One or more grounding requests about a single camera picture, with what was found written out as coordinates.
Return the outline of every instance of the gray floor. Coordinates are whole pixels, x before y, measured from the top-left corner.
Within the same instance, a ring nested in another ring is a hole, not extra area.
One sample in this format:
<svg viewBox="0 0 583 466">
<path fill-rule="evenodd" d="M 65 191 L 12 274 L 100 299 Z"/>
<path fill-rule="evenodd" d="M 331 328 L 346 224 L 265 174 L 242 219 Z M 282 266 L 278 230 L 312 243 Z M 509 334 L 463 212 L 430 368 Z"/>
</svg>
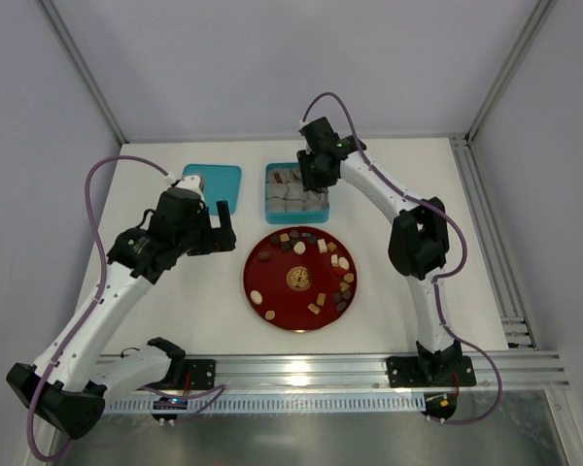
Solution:
<svg viewBox="0 0 583 466">
<path fill-rule="evenodd" d="M 483 413 L 493 393 L 462 394 L 458 418 Z M 149 416 L 105 417 L 60 466 L 567 465 L 544 393 L 507 393 L 500 410 L 466 427 L 419 414 L 211 416 L 143 430 Z"/>
</svg>

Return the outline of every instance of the white table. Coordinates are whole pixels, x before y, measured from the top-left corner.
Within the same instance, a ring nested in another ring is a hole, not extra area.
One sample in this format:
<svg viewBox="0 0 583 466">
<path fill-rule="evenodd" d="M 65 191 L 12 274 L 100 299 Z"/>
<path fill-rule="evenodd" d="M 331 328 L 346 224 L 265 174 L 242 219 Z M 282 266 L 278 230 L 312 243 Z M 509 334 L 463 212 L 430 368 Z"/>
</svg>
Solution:
<svg viewBox="0 0 583 466">
<path fill-rule="evenodd" d="M 446 282 L 454 328 L 485 350 L 506 350 L 497 304 L 449 141 L 366 142 L 372 155 L 394 177 L 424 196 L 440 197 L 461 226 L 469 245 L 468 263 L 457 277 Z M 189 163 L 239 165 L 242 182 L 232 216 L 238 241 L 233 252 L 181 258 L 134 307 L 105 353 L 140 347 L 158 336 L 199 354 L 415 350 L 417 322 L 412 298 L 405 279 L 387 256 L 391 227 L 359 192 L 343 182 L 330 191 L 329 221 L 315 226 L 342 241 L 359 270 L 359 289 L 344 316 L 324 329 L 298 334 L 270 325 L 249 306 L 242 287 L 244 261 L 263 236 L 277 229 L 264 218 L 265 165 L 295 161 L 296 151 L 303 146 L 301 140 L 123 146 L 121 154 L 149 158 L 176 175 L 181 175 Z M 121 231 L 140 221 L 145 209 L 155 207 L 166 187 L 159 173 L 150 167 L 131 161 L 118 164 L 100 223 L 107 249 Z M 447 259 L 448 266 L 454 267 L 461 246 L 453 232 L 450 239 Z M 99 263 L 93 253 L 81 300 L 98 277 Z"/>
</svg>

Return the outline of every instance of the white ventilation strip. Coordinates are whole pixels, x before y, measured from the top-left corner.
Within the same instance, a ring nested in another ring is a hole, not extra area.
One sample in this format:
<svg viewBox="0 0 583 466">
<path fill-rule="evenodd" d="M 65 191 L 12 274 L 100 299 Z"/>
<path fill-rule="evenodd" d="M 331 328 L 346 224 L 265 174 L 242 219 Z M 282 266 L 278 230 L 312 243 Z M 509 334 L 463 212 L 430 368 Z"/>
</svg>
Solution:
<svg viewBox="0 0 583 466">
<path fill-rule="evenodd" d="M 207 399 L 188 400 L 181 410 L 154 409 L 154 395 L 134 395 L 106 407 L 104 415 L 181 415 L 201 408 Z M 282 415 L 324 413 L 402 413 L 426 409 L 422 393 L 295 395 L 222 395 L 208 415 Z"/>
</svg>

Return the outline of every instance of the red plate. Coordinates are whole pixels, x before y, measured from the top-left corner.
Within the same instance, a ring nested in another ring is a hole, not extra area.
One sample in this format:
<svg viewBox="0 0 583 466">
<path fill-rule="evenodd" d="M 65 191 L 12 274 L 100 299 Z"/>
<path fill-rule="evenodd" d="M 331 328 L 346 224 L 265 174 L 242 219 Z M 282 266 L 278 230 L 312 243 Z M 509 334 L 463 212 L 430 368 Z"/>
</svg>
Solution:
<svg viewBox="0 0 583 466">
<path fill-rule="evenodd" d="M 281 245 L 274 245 L 270 238 L 296 230 L 300 241 L 306 246 L 306 252 L 296 254 L 293 249 L 284 251 Z M 334 243 L 337 249 L 320 253 L 318 244 L 310 245 L 308 235 L 326 240 L 326 244 Z M 257 255 L 267 251 L 271 254 L 268 260 L 259 260 Z M 249 303 L 255 311 L 267 322 L 277 327 L 296 332 L 317 330 L 335 322 L 345 312 L 336 310 L 334 293 L 343 294 L 340 284 L 343 282 L 341 271 L 331 265 L 330 257 L 337 254 L 350 262 L 347 273 L 354 274 L 354 281 L 349 283 L 351 296 L 346 309 L 354 299 L 357 291 L 358 274 L 352 256 L 348 250 L 333 236 L 325 231 L 309 226 L 284 228 L 263 238 L 249 254 L 244 266 L 244 290 Z M 251 299 L 251 291 L 258 291 L 263 298 L 261 304 L 255 304 Z M 315 315 L 308 309 L 310 304 L 316 304 L 318 295 L 326 295 L 326 301 Z M 266 313 L 274 311 L 271 320 L 266 319 Z"/>
</svg>

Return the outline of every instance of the gray wall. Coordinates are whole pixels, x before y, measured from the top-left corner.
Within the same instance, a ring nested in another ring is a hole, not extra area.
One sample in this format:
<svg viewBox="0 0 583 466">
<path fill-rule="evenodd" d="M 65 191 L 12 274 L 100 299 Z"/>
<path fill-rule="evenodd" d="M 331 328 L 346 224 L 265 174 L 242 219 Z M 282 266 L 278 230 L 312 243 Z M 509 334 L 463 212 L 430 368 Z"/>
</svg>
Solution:
<svg viewBox="0 0 583 466">
<path fill-rule="evenodd" d="M 583 403 L 583 0 L 558 2 L 475 148 L 538 339 Z"/>
<path fill-rule="evenodd" d="M 86 171 L 117 150 L 34 2 L 0 2 L 0 466 L 21 464 L 25 419 L 5 376 L 74 311 L 92 244 Z"/>
<path fill-rule="evenodd" d="M 462 133 L 535 1 L 55 3 L 135 142 L 293 136 L 325 90 L 365 136 Z"/>
</svg>

